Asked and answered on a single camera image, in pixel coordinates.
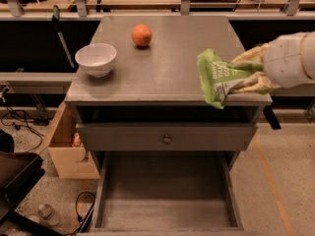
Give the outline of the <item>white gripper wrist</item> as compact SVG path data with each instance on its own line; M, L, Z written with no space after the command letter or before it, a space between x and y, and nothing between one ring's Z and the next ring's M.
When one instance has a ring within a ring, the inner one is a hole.
M281 35L255 46L230 61L234 67L262 65L256 72L230 90L232 93L267 93L273 89L293 88L310 82L310 33Z

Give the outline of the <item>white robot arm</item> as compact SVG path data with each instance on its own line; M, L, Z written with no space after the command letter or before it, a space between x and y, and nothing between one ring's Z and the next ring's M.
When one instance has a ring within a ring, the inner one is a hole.
M281 35L245 51L231 62L233 68L262 69L236 84L232 93L293 88L315 81L315 32Z

